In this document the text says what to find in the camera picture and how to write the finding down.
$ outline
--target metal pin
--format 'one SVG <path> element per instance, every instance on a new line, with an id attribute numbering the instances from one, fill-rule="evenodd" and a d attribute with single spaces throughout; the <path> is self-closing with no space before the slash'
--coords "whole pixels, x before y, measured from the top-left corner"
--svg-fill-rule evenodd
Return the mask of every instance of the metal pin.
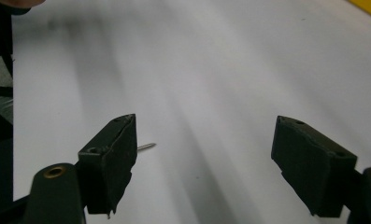
<path id="1" fill-rule="evenodd" d="M 155 147 L 155 146 L 156 146 L 155 143 L 149 143 L 149 144 L 146 144 L 144 146 L 138 147 L 137 151 L 144 151 L 146 149 L 149 149 L 149 148 L 152 148 L 152 147 Z"/>

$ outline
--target needle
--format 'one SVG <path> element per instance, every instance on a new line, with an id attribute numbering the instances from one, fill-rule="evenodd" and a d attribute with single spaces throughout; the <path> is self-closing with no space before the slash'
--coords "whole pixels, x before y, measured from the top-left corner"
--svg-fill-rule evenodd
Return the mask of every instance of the needle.
<path id="1" fill-rule="evenodd" d="M 146 149 L 149 149 L 149 148 L 152 148 L 152 147 L 155 147 L 155 146 L 156 146 L 155 143 L 149 143 L 149 144 L 146 144 L 144 146 L 138 147 L 137 151 L 144 151 Z"/>

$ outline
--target white table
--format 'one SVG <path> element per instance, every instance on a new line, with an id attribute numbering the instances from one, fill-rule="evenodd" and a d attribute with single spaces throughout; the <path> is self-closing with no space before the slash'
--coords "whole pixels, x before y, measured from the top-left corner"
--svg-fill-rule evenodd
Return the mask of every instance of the white table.
<path id="1" fill-rule="evenodd" d="M 88 223 L 312 217 L 270 159 L 277 115 L 371 167 L 371 17 L 336 0 L 54 0 L 13 19 L 15 197 L 111 119 L 137 115 L 119 211 Z"/>

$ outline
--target screw hole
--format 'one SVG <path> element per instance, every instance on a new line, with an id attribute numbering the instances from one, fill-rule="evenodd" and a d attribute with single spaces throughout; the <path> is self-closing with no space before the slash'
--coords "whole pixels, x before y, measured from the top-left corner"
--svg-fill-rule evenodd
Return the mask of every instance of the screw hole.
<path id="1" fill-rule="evenodd" d="M 98 148 L 98 147 L 91 147 L 91 148 L 88 148 L 87 151 L 88 152 L 91 152 L 91 153 L 99 153 L 100 152 L 100 148 Z"/>
<path id="2" fill-rule="evenodd" d="M 65 173 L 65 168 L 63 166 L 56 166 L 56 167 L 49 169 L 47 172 L 45 172 L 43 176 L 45 176 L 45 178 L 47 179 L 52 179 L 52 178 L 62 175 L 63 173 Z"/>

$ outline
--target brass insert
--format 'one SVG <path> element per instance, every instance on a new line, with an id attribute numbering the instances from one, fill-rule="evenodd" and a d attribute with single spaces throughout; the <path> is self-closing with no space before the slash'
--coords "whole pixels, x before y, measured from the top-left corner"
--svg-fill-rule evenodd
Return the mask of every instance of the brass insert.
<path id="1" fill-rule="evenodd" d="M 62 175 L 63 173 L 65 173 L 65 167 L 55 166 L 55 167 L 50 168 L 47 172 L 45 172 L 43 176 L 45 176 L 45 178 L 47 179 L 52 179 L 52 178 Z"/>

